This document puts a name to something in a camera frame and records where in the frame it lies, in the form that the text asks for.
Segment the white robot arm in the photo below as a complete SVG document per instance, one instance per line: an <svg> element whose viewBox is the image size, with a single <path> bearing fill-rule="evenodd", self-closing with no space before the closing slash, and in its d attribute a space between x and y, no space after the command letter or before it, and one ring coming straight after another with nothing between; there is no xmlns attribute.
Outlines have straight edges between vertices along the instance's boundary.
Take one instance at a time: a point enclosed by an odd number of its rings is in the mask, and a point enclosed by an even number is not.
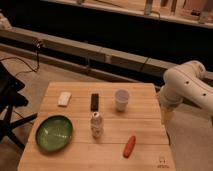
<svg viewBox="0 0 213 171"><path fill-rule="evenodd" d="M176 65L164 72L164 85L157 93L163 125L171 120L173 110L184 98L213 117L213 87L202 81L205 72L204 65L196 60Z"/></svg>

